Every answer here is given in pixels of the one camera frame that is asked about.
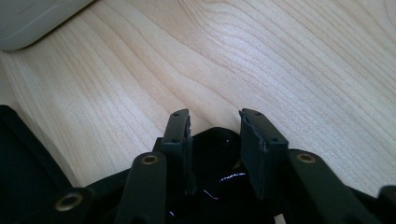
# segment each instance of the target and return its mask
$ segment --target wooden table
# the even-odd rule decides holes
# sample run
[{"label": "wooden table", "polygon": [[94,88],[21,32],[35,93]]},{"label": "wooden table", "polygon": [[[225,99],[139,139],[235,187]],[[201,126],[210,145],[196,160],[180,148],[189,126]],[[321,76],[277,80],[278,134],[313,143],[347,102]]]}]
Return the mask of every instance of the wooden table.
[{"label": "wooden table", "polygon": [[0,52],[13,106],[75,186],[127,169],[169,115],[264,113],[351,187],[396,184],[396,2],[100,0]]}]

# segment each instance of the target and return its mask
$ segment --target black plastic part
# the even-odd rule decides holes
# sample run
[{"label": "black plastic part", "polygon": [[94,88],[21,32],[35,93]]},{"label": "black plastic part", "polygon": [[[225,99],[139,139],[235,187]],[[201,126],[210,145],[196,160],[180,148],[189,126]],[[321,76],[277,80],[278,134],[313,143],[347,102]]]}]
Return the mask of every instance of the black plastic part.
[{"label": "black plastic part", "polygon": [[251,109],[241,115],[241,158],[258,199],[277,200],[276,171],[287,159],[288,140],[264,116]]},{"label": "black plastic part", "polygon": [[379,191],[377,215],[384,223],[396,223],[396,186],[385,186]]},{"label": "black plastic part", "polygon": [[0,223],[14,223],[43,208],[70,182],[17,113],[0,105]]},{"label": "black plastic part", "polygon": [[115,223],[163,224],[165,202],[166,158],[161,152],[143,153],[134,159]]},{"label": "black plastic part", "polygon": [[377,201],[375,197],[367,195],[359,190],[353,189],[349,187],[350,191],[355,195],[355,197],[364,205],[364,207],[370,213],[376,213],[377,210]]},{"label": "black plastic part", "polygon": [[291,151],[282,180],[287,223],[380,223],[323,159],[313,153]]},{"label": "black plastic part", "polygon": [[161,152],[168,160],[168,190],[174,195],[196,191],[190,125],[189,110],[178,110],[170,116],[163,135]]}]

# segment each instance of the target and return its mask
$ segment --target light wood surface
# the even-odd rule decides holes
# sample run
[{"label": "light wood surface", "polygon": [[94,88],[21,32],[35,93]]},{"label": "light wood surface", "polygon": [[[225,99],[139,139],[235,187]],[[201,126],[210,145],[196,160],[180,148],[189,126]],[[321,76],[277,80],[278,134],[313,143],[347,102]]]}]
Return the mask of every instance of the light wood surface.
[{"label": "light wood surface", "polygon": [[127,169],[191,112],[192,134],[264,113],[351,187],[396,184],[396,2],[99,0],[0,52],[16,108],[75,186]]}]

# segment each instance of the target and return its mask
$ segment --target white object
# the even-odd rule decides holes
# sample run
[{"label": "white object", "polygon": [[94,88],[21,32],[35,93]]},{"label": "white object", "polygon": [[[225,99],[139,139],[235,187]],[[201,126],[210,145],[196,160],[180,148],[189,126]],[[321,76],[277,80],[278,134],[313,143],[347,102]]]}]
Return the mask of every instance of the white object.
[{"label": "white object", "polygon": [[0,0],[0,49],[26,47],[93,0]]}]

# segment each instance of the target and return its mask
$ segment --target black tab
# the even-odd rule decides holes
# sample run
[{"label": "black tab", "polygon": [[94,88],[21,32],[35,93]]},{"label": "black tab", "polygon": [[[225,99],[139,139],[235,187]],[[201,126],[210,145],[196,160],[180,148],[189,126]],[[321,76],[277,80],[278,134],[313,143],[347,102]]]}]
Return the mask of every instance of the black tab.
[{"label": "black tab", "polygon": [[178,110],[170,116],[163,135],[161,152],[168,160],[168,190],[172,194],[193,195],[196,191],[190,125],[189,110]]},{"label": "black tab", "polygon": [[241,157],[258,199],[277,195],[276,170],[286,161],[289,142],[262,113],[243,109]]}]

